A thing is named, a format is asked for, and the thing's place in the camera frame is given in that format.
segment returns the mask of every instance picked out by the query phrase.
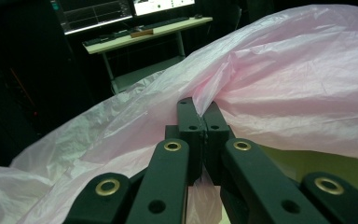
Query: white desk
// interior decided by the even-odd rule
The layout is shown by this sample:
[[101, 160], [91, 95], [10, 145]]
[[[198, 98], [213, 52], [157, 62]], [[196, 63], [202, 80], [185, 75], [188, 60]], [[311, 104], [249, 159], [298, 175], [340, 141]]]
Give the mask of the white desk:
[[[103, 61], [105, 63], [107, 72], [109, 74], [111, 84], [113, 87], [114, 93], [119, 93], [121, 91], [126, 90], [126, 88], [130, 85], [135, 83], [136, 81], [142, 79], [143, 77], [146, 77], [148, 75], [153, 74], [154, 72], [163, 70], [165, 68], [168, 68], [176, 63], [179, 63], [185, 58], [185, 50], [183, 48], [183, 41], [181, 36], [181, 31], [189, 28], [193, 28], [202, 24], [205, 24], [206, 22], [212, 21], [213, 19], [211, 17], [205, 17], [202, 19], [194, 19], [190, 18], [188, 21], [180, 21], [174, 24], [161, 26], [158, 28], [153, 29], [154, 33], [152, 35], [144, 35], [136, 38], [131, 38], [129, 35], [107, 41], [101, 44], [91, 45], [88, 47], [85, 47], [87, 52], [89, 54], [102, 54], [103, 55]], [[147, 40], [151, 40], [157, 37], [161, 37], [164, 35], [170, 35], [170, 34], [176, 34], [176, 43], [179, 49], [179, 56], [173, 59], [169, 59], [168, 61], [161, 62], [158, 64], [154, 64], [152, 66], [147, 67], [143, 71], [135, 71], [126, 75], [123, 75], [121, 77], [115, 77], [112, 73], [112, 69], [110, 67], [110, 64], [106, 57], [106, 52], [114, 49], [120, 49], [124, 48], [129, 45], [141, 43]]]

